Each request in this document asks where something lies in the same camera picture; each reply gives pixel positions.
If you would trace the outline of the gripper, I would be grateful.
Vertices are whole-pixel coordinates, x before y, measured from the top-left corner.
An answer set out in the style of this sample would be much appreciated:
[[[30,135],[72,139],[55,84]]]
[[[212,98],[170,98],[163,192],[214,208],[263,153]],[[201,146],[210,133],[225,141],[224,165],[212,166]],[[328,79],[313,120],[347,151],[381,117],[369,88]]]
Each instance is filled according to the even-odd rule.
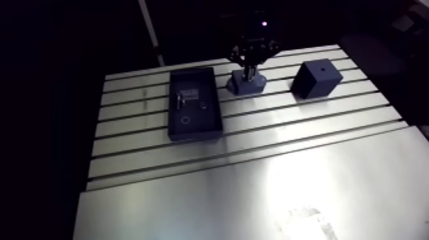
[[[243,78],[254,80],[257,67],[280,51],[280,43],[272,39],[272,30],[266,13],[246,13],[239,45],[235,45],[229,60],[240,65]]]

